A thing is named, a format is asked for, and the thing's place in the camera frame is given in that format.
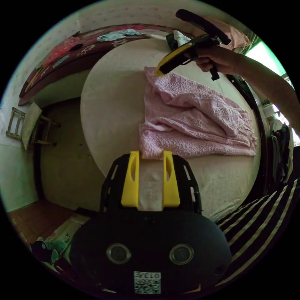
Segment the pink towel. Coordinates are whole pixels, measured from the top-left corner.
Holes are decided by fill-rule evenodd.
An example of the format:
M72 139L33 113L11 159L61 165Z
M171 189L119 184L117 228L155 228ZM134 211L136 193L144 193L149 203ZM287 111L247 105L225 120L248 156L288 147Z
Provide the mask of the pink towel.
M169 73L155 77L144 68L145 123L139 127L142 158L160 159L163 150L184 158L256 155L251 116L235 102L200 84Z

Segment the striped fabric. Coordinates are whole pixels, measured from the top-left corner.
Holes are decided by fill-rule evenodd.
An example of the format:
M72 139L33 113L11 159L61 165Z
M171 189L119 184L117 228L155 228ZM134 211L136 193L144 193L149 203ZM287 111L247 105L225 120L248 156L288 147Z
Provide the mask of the striped fabric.
M272 195L240 206L218 220L229 243L232 262L216 285L222 288L256 265L285 230L300 198L300 179Z

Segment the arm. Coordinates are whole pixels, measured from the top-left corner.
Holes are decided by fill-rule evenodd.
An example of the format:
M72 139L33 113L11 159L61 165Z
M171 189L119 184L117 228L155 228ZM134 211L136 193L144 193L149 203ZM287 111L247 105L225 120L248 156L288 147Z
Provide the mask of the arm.
M300 135L300 102L295 90L261 63L246 56L243 58L244 63L238 68L238 75L274 103Z
M198 56L196 63L204 72L209 72L212 60L219 72L243 77L278 107L300 135L300 102L283 78L261 63L221 47L198 49Z

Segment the camera lens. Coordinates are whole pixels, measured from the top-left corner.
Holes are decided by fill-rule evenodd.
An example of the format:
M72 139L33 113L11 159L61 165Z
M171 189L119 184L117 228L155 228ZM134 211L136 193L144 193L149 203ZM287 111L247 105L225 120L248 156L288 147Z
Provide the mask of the camera lens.
M124 264L131 258L130 250L123 244L112 244L106 250L108 259L115 264Z
M169 258L176 265L185 265L189 263L194 256L194 250L187 244L178 244L170 251Z

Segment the label sticker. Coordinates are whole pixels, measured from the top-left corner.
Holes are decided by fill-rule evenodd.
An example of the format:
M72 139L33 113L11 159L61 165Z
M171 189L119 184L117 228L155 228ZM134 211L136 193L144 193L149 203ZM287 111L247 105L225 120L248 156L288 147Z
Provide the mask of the label sticker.
M134 292L136 294L160 294L162 275L158 272L134 271Z

